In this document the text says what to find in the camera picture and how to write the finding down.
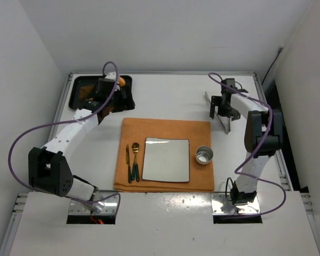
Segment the round orange bread roll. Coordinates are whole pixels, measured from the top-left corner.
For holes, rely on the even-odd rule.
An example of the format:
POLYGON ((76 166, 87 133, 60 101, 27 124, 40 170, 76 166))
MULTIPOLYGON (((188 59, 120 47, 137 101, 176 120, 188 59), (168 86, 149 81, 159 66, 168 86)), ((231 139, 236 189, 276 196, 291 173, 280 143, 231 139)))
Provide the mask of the round orange bread roll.
POLYGON ((125 84, 126 84, 125 79, 122 78, 122 77, 119 77, 119 79, 118 79, 118 84, 119 84, 120 87, 124 87, 125 84))

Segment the metal serving tongs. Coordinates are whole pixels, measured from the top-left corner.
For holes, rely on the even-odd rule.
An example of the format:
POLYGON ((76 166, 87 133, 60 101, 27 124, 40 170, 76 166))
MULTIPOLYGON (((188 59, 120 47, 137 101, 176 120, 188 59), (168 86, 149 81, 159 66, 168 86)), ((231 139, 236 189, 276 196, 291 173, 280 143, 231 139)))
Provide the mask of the metal serving tongs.
MULTIPOLYGON (((204 96, 205 96, 205 99, 208 102, 209 106, 211 107, 212 106, 211 97, 208 95, 208 93, 206 91, 204 93, 204 96)), ((218 121, 218 123, 222 127, 224 133, 229 134, 229 132, 231 131, 231 119, 227 118, 227 117, 219 116, 216 109, 214 111, 214 119, 216 119, 218 121)))

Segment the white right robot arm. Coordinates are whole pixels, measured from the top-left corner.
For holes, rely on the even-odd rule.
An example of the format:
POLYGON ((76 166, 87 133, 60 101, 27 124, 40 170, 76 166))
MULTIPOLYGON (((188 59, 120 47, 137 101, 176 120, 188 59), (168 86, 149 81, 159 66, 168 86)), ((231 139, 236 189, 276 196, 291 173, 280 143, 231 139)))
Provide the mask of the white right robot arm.
POLYGON ((245 163, 237 169, 238 177, 232 182, 228 199, 234 205, 253 202, 257 184, 265 165, 283 145, 283 118, 278 110, 250 97, 224 92, 221 96, 206 96, 210 104, 210 117, 226 117, 230 121, 246 118, 244 146, 245 163))

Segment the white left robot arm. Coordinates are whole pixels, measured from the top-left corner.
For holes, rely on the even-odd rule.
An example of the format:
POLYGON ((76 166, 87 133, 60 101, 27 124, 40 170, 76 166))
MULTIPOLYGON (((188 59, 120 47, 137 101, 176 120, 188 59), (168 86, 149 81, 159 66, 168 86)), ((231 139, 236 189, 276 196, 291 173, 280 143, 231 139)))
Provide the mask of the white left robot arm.
POLYGON ((29 152, 29 185, 97 211, 106 198, 96 186, 72 174, 68 159, 106 116, 135 108, 132 78, 126 75, 116 78, 112 72, 76 79, 69 106, 75 112, 71 122, 42 148, 34 147, 29 152))

